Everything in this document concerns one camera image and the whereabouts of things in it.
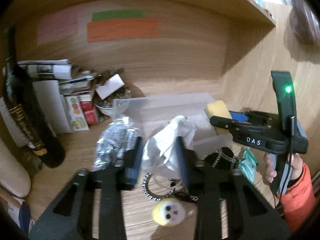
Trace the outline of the right hand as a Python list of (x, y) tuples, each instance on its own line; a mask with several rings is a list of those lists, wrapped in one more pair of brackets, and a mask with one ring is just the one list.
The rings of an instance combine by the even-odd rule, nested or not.
[[(271, 183), (274, 178), (277, 176), (277, 172), (275, 169), (272, 168), (273, 160), (271, 156), (268, 153), (265, 153), (264, 155), (264, 162), (266, 164), (266, 180)], [(291, 167), (292, 167), (292, 173), (290, 180), (297, 180), (303, 173), (303, 159), (300, 157), (298, 153), (295, 155), (292, 155), (291, 159)]]

